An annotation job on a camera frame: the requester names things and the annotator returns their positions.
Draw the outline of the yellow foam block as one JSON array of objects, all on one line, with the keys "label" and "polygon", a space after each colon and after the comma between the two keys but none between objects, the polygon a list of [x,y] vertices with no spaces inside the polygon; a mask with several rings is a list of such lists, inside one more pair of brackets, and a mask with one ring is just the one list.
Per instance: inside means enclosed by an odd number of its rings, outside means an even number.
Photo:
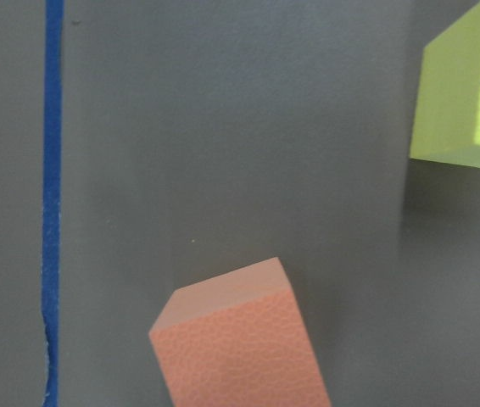
[{"label": "yellow foam block", "polygon": [[424,48],[410,157],[480,168],[480,2]]}]

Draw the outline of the orange foam block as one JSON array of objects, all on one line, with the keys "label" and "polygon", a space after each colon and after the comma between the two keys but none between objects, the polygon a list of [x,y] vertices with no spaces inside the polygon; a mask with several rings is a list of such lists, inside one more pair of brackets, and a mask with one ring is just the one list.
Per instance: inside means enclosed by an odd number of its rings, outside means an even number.
[{"label": "orange foam block", "polygon": [[278,258],[175,290],[148,332],[175,406],[328,406]]}]

